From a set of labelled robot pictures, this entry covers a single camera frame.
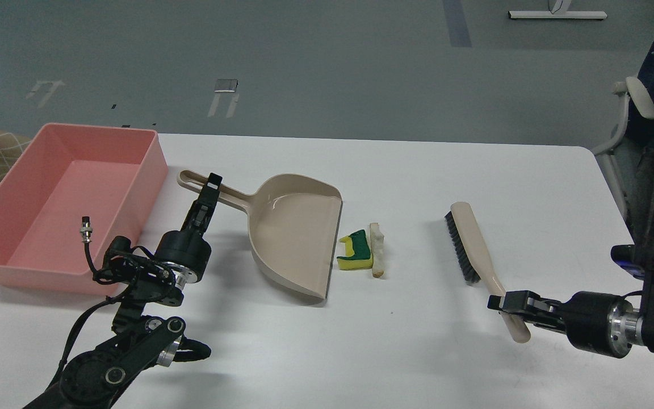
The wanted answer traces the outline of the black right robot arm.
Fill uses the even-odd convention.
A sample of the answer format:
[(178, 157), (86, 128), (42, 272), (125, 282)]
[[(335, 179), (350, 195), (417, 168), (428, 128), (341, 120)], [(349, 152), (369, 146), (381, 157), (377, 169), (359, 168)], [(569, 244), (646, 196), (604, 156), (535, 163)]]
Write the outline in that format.
[(563, 334), (581, 351), (621, 359), (631, 347), (641, 346), (654, 354), (654, 237), (646, 248), (614, 246), (611, 258), (643, 282), (634, 291), (639, 307), (632, 305), (628, 294), (580, 291), (561, 302), (522, 290), (491, 295), (488, 308)]

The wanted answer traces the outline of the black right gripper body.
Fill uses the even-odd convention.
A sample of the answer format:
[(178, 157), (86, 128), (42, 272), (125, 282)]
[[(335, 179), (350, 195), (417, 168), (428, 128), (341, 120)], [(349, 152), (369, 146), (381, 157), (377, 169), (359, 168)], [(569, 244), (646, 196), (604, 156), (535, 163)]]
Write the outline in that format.
[(556, 313), (568, 341), (581, 351), (621, 359), (643, 344), (643, 318), (622, 296), (581, 291)]

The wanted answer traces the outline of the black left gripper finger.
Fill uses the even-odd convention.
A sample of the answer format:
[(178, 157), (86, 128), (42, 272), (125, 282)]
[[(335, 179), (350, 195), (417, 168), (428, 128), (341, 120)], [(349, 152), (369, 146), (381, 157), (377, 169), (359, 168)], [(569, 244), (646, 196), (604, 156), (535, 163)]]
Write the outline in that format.
[(199, 233), (205, 233), (210, 225), (213, 213), (220, 197), (220, 186), (223, 178), (215, 173), (208, 175), (199, 194)]
[(205, 233), (208, 227), (208, 202), (205, 199), (198, 198), (192, 205), (185, 217), (182, 225), (182, 231), (190, 233)]

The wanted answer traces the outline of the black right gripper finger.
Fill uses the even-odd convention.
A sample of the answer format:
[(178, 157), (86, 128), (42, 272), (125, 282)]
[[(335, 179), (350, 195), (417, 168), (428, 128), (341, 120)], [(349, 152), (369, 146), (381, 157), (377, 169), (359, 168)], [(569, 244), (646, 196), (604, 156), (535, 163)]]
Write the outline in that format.
[(487, 308), (519, 316), (551, 316), (560, 301), (544, 298), (530, 290), (509, 291), (505, 295), (490, 295)]
[(517, 314), (509, 314), (507, 312), (499, 312), (499, 315), (503, 319), (504, 324), (506, 324), (506, 328), (513, 341), (530, 341), (531, 332), (529, 330), (529, 324), (540, 329), (545, 329), (546, 331), (558, 332), (563, 335), (566, 333), (565, 326), (555, 321), (523, 318)]

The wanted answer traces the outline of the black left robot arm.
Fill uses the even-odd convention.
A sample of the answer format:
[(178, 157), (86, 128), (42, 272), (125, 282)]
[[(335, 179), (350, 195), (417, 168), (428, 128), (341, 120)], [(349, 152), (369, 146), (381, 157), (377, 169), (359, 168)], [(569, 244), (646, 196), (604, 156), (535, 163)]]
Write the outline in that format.
[[(184, 318), (146, 315), (145, 306), (156, 303), (179, 307), (188, 283), (203, 278), (211, 247), (203, 238), (220, 199), (221, 176), (211, 173), (188, 210), (182, 227), (162, 236), (154, 253), (132, 246), (116, 236), (94, 266), (90, 245), (93, 227), (81, 218), (84, 256), (100, 285), (125, 284), (125, 289), (84, 311), (76, 319), (49, 386), (29, 408), (111, 408), (142, 371), (172, 362), (194, 362), (210, 357), (207, 344), (185, 336)], [(94, 349), (71, 357), (84, 324), (98, 309), (117, 305), (112, 337)]]

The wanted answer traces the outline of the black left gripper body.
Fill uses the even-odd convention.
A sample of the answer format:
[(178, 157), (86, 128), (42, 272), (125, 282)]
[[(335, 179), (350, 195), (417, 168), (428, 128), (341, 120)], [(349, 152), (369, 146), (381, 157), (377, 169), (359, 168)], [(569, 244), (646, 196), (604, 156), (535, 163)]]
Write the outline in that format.
[(211, 246), (203, 238), (203, 231), (182, 229), (167, 231), (154, 253), (157, 260), (171, 262), (189, 271), (187, 282), (202, 281), (211, 256)]

